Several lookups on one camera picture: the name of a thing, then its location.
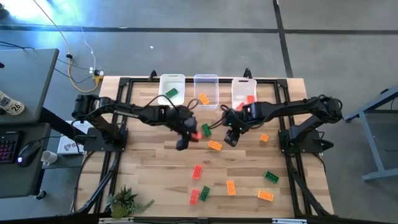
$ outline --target rgb keyboard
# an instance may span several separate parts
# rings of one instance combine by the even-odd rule
[[[22,131],[5,131],[0,133],[0,164],[15,163],[21,139]]]

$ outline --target wooden tabletop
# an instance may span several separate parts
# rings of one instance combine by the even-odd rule
[[[100,96],[115,99],[120,77],[105,77]],[[291,100],[307,97],[302,78],[288,78]],[[135,83],[131,103],[145,105],[158,94],[158,83]],[[185,86],[185,105],[193,97],[193,83]],[[257,84],[257,100],[275,103],[274,87]],[[231,84],[220,83],[220,104],[231,106]],[[222,111],[193,110],[198,120],[198,130],[203,123],[212,124],[221,118]],[[103,115],[109,122],[111,114]],[[308,114],[295,116],[296,124],[309,117]],[[179,136],[164,126],[152,127],[138,119],[128,118],[129,138],[126,151],[122,154],[116,193],[123,186],[132,187],[138,202],[155,200],[153,206],[142,214],[148,217],[294,217],[286,162],[280,153],[277,131],[279,120],[264,124],[243,134],[236,147],[227,145],[223,139],[227,127],[211,130],[209,139],[198,143],[190,142],[188,149],[175,150]],[[261,134],[269,136],[268,143],[260,143]],[[208,149],[208,141],[223,145],[220,152]],[[80,208],[97,187],[103,165],[103,152],[96,152],[88,159],[80,178],[77,207]],[[321,162],[311,154],[302,154],[308,188],[330,213],[333,207],[328,184]],[[193,180],[195,165],[203,167],[199,180]],[[279,176],[277,184],[263,177],[269,170]],[[236,195],[228,196],[226,181],[233,180]],[[206,202],[190,205],[193,189],[203,186],[210,188]],[[274,201],[257,198],[259,190],[274,194]],[[300,208],[304,211],[301,191],[298,190]]]

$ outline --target yellow cable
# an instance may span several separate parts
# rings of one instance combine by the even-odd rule
[[[70,60],[70,58],[68,58],[68,76],[69,76],[69,80],[70,80],[70,82],[72,83],[72,85],[77,89],[77,90],[79,90],[80,92],[82,92],[82,93],[89,93],[89,92],[92,92],[92,91],[94,91],[95,89],[97,89],[97,87],[98,87],[98,85],[100,84],[100,80],[97,80],[97,79],[95,79],[95,86],[94,86],[94,88],[92,88],[92,89],[90,89],[90,90],[82,90],[81,88],[79,88],[77,85],[76,85],[76,83],[73,81],[73,79],[72,79],[72,76],[71,76],[71,73],[70,73],[70,69],[71,69],[71,64],[72,64],[72,60]]]
[[[45,11],[40,7],[40,5],[37,4],[36,0],[33,0],[33,2],[36,3],[36,5],[42,10],[42,12],[45,14],[45,16],[47,16],[47,18],[50,19],[50,21],[52,22],[52,24],[54,24],[54,26],[57,28],[58,32],[61,34],[63,40],[65,41],[65,43],[66,43],[66,45],[67,45],[68,55],[71,55],[70,49],[69,49],[69,44],[68,44],[67,39],[65,38],[65,36],[63,36],[61,30],[60,30],[60,29],[58,28],[58,26],[54,23],[54,21],[50,18],[50,16],[47,15],[47,13],[45,13]],[[94,86],[94,88],[91,89],[91,90],[82,90],[81,88],[79,88],[79,87],[76,85],[76,83],[73,81],[73,79],[72,79],[72,76],[71,76],[71,68],[72,68],[72,66],[71,66],[71,64],[72,64],[72,61],[70,60],[70,58],[68,58],[68,76],[69,76],[69,80],[70,80],[70,82],[72,83],[72,85],[73,85],[77,90],[79,90],[79,91],[82,92],[82,93],[89,93],[89,92],[92,92],[92,91],[94,91],[95,89],[97,89],[98,85],[99,85],[100,82],[101,82],[101,79],[95,79],[95,86]]]

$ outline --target orange lego brick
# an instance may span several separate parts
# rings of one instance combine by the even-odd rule
[[[274,195],[268,192],[265,192],[263,190],[259,190],[259,194],[257,196],[258,198],[273,202],[274,201]]]
[[[192,190],[191,194],[191,199],[189,201],[189,204],[191,205],[196,205],[198,203],[198,198],[199,198],[200,191],[199,190]]]
[[[242,102],[237,108],[236,110],[241,111],[243,109],[244,103]]]
[[[205,94],[200,93],[199,94],[199,100],[201,101],[201,103],[203,103],[204,105],[207,105],[209,103],[209,99],[206,97]]]
[[[218,143],[218,142],[215,142],[215,141],[209,141],[209,147],[210,148],[212,148],[212,149],[215,149],[215,150],[217,150],[217,151],[220,151],[221,150],[221,147],[223,147],[223,145],[222,144],[220,144],[220,143]]]
[[[193,171],[192,178],[195,180],[199,180],[201,174],[201,166],[196,165],[195,170]]]
[[[229,196],[236,195],[235,184],[233,180],[229,180],[226,182],[226,189],[228,191]]]
[[[260,141],[267,142],[268,141],[268,135],[262,134],[261,137],[260,137]]]
[[[254,96],[253,95],[248,95],[246,97],[246,100],[248,101],[248,104],[254,103]]]

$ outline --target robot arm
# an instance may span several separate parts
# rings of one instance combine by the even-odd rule
[[[95,101],[99,101],[99,107],[95,109]],[[118,139],[118,126],[108,123],[102,114],[112,113],[139,119],[144,124],[151,126],[164,125],[172,131],[181,135],[176,148],[184,150],[188,147],[189,141],[197,142],[197,121],[186,106],[171,108],[166,105],[145,105],[122,103],[108,97],[96,95],[78,95],[75,102],[75,109],[72,116],[79,121],[88,121],[95,128],[99,129],[105,139]]]
[[[242,111],[226,110],[223,113],[223,125],[230,126],[231,129],[224,140],[235,146],[240,134],[259,128],[273,118],[304,113],[311,113],[313,116],[300,126],[292,126],[290,139],[302,138],[322,124],[337,123],[342,118],[341,101],[321,95],[290,103],[255,102],[243,106]]]

